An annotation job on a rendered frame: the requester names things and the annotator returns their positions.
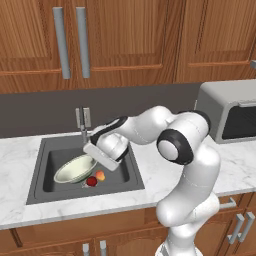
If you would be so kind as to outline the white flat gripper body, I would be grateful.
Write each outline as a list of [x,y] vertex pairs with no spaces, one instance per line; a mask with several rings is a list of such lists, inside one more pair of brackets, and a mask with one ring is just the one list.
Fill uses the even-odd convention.
[[101,151],[97,146],[88,142],[84,145],[83,151],[94,158],[97,162],[102,164],[110,171],[115,171],[119,167],[119,163],[110,158],[107,154]]

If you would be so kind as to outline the red tomato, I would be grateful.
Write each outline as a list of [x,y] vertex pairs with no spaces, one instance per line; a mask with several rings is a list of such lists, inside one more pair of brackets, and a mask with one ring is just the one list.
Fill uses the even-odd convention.
[[94,176],[90,176],[86,180],[86,184],[91,187],[95,187],[97,185],[98,181]]

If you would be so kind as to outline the pale green bowl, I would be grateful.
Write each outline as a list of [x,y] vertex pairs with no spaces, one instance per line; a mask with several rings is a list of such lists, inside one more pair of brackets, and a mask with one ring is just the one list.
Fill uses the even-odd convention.
[[84,154],[76,157],[60,167],[54,175],[56,183],[77,183],[91,175],[97,161],[91,156]]

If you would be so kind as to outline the dark grey sink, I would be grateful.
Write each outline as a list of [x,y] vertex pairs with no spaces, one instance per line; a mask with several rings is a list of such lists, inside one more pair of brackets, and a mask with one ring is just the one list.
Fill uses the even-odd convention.
[[102,170],[104,181],[98,181],[94,187],[83,182],[58,184],[54,181],[57,170],[73,158],[81,156],[82,138],[80,135],[43,138],[35,164],[28,193],[27,205],[59,200],[92,197],[104,194],[143,190],[144,184],[137,162],[129,147],[117,170],[111,172],[97,164],[92,175]]

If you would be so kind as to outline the grey metal tap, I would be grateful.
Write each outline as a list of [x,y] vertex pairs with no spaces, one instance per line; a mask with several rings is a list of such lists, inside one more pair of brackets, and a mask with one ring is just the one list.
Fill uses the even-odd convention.
[[83,143],[88,141],[87,129],[91,127],[91,115],[89,107],[78,107],[75,109],[77,127],[81,131]]

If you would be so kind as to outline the wide wooden drawer front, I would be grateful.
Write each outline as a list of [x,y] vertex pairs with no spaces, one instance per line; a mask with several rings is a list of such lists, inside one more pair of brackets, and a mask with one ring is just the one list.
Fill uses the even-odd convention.
[[130,231],[158,225],[156,208],[104,214],[52,223],[18,227],[12,230],[18,247],[29,244],[92,238],[115,231]]

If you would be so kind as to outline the wooden base cupboard door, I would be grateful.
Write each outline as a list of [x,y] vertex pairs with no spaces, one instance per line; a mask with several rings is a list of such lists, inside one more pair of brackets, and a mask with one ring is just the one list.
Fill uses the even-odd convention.
[[95,253],[101,256],[100,241],[106,240],[107,256],[155,256],[167,233],[167,228],[152,227],[97,237],[94,239]]
[[194,244],[203,256],[224,256],[228,248],[227,236],[237,224],[240,210],[221,211],[211,217],[197,232]]
[[246,213],[247,212],[252,212],[255,215],[255,220],[245,240],[242,243],[239,242],[237,244],[234,251],[235,256],[256,256],[256,201],[252,201],[249,203],[249,206],[246,208]]
[[8,253],[0,253],[0,256],[84,256],[82,245],[86,243],[89,243],[90,246],[90,256],[96,256],[94,241],[92,239],[31,248],[23,247]]

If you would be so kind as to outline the grey microwave oven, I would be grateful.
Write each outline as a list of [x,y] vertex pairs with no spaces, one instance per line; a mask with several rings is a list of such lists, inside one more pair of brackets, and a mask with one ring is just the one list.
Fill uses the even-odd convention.
[[234,106],[256,106],[256,79],[205,82],[200,86],[195,109],[210,118],[209,135],[218,144],[256,140],[256,137],[222,139],[228,112]]

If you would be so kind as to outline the black microwave door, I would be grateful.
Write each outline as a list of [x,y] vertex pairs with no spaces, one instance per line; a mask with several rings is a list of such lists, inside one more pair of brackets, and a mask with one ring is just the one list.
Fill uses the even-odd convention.
[[256,106],[232,107],[222,133],[222,139],[256,137]]

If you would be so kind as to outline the small wooden drawer front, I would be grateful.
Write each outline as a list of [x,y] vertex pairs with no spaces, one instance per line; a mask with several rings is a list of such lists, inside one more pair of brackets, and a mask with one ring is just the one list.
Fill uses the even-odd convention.
[[243,209],[246,206],[249,205],[251,198],[253,196],[253,193],[243,193],[243,194],[235,194],[235,195],[229,195],[229,196],[222,196],[219,198],[220,204],[223,203],[228,203],[229,202],[229,197],[232,197],[235,201],[237,206],[235,208],[229,208],[229,209],[220,209],[221,211],[224,210],[238,210],[238,209]]

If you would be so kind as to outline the wooden wall cupboard door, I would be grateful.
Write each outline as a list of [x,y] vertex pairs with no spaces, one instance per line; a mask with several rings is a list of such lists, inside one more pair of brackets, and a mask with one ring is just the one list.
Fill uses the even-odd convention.
[[175,80],[256,78],[256,0],[185,0]]
[[[88,35],[88,65],[74,40],[78,86],[171,83],[182,9],[182,0],[71,0],[73,34],[84,27]],[[86,19],[82,26],[80,18]]]
[[0,0],[0,94],[67,90],[53,9],[63,13],[72,48],[70,0]]

